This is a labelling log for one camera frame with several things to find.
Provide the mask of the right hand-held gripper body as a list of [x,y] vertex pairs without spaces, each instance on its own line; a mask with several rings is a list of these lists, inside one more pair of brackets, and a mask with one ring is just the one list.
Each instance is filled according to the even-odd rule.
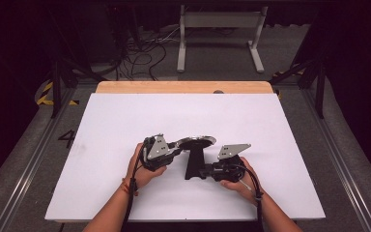
[[250,144],[223,145],[218,154],[218,162],[213,163],[212,177],[217,181],[227,180],[236,183],[244,175],[245,165],[239,153],[250,148]]

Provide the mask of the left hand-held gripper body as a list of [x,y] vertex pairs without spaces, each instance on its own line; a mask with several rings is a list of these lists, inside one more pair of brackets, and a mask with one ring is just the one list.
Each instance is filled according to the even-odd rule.
[[180,148],[169,149],[162,134],[146,137],[140,151],[140,160],[146,169],[156,171],[173,161],[171,153],[176,149]]

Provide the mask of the oval silver photo frame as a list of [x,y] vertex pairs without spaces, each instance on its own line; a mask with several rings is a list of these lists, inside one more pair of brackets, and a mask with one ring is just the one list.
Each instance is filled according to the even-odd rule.
[[200,170],[205,168],[203,150],[216,143],[216,139],[212,136],[190,136],[180,139],[177,145],[182,150],[189,151],[189,157],[185,172],[185,179],[190,180],[193,177],[205,179],[200,174]]

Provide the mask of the person's right hand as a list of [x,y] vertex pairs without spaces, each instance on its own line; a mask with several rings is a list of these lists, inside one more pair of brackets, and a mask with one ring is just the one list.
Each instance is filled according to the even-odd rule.
[[260,184],[255,184],[255,181],[258,181],[258,178],[255,177],[251,179],[250,174],[256,175],[254,169],[246,160],[245,157],[241,157],[247,170],[245,171],[243,178],[236,183],[229,182],[227,180],[220,181],[220,184],[226,188],[237,192],[242,198],[246,199],[250,204],[257,206],[257,201],[255,199],[256,189],[260,187]]

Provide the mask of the person's left hand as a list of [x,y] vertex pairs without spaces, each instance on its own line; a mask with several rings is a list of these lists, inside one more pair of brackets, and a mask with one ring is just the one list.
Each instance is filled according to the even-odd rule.
[[130,178],[134,177],[136,185],[139,189],[148,185],[153,178],[161,176],[164,173],[164,171],[167,169],[166,166],[162,166],[156,171],[150,171],[142,167],[141,162],[138,162],[138,166],[137,168],[135,168],[137,157],[138,157],[138,154],[141,148],[142,148],[142,143],[138,143],[134,150],[133,156],[130,158],[127,174],[125,177],[125,183],[127,185],[129,185]]

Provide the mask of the white board sheet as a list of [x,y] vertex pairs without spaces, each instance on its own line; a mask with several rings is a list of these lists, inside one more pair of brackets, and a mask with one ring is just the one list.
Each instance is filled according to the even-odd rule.
[[[46,219],[91,219],[125,177],[135,146],[163,134],[169,141],[193,135],[215,138],[205,149],[214,162],[220,148],[245,144],[241,153],[263,189],[293,219],[323,218],[311,181],[278,97],[274,94],[94,94],[46,211]],[[187,153],[141,188],[130,221],[252,220],[254,206],[211,178],[186,179]]]

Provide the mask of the black metal stand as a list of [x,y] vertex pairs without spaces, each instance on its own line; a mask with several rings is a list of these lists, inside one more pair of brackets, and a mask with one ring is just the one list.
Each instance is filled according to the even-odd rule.
[[314,17],[308,32],[306,33],[295,58],[286,72],[276,72],[270,84],[276,84],[292,75],[301,72],[298,86],[301,89],[309,89],[316,83],[315,109],[318,116],[323,119],[323,100],[325,91],[326,72],[324,67],[324,55],[326,48],[327,29],[326,19],[328,7],[321,6]]
[[105,78],[91,69],[71,13],[71,7],[49,5],[48,12],[57,37],[57,43],[53,48],[54,61],[52,63],[53,111],[51,117],[55,118],[62,108],[61,81],[64,81],[67,88],[74,88],[78,83],[77,75],[72,70],[78,70],[97,82],[105,81]]

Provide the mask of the yellow black floor tape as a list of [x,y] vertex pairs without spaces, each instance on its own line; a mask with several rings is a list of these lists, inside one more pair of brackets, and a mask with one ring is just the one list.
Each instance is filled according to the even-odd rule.
[[53,82],[48,81],[43,88],[41,95],[37,99],[37,105],[53,105],[54,101],[47,98],[49,91],[53,87]]

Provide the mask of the white metal stand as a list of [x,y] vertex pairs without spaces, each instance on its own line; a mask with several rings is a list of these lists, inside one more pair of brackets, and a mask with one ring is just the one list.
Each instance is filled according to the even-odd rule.
[[254,36],[247,42],[254,66],[258,73],[265,68],[261,61],[257,45],[267,17],[268,8],[262,7],[255,12],[189,12],[186,6],[180,9],[180,44],[177,71],[186,70],[186,28],[253,28]]

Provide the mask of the aluminium floor rail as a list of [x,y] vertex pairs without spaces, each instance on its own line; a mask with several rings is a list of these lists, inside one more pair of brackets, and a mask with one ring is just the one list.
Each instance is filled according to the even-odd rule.
[[6,232],[9,225],[13,221],[14,215],[16,214],[17,209],[19,208],[25,194],[27,193],[30,185],[33,182],[33,179],[39,169],[39,166],[43,160],[43,155],[48,148],[49,141],[54,133],[56,127],[59,124],[71,98],[73,97],[75,90],[67,88],[65,90],[63,99],[61,100],[61,108],[59,109],[57,115],[50,119],[38,140],[38,145],[32,153],[31,158],[29,159],[26,167],[24,168],[22,174],[16,182],[15,188],[9,198],[4,210],[0,215],[0,232]]
[[312,93],[309,90],[302,90],[301,94],[306,101],[306,104],[311,110],[311,113],[316,120],[319,130],[328,146],[328,155],[336,170],[336,173],[342,183],[342,186],[357,214],[357,218],[364,232],[371,232],[371,213],[363,199],[359,187],[354,180],[342,154],[334,141],[333,135],[328,128],[328,124],[322,119],[315,109],[316,102],[313,99]]

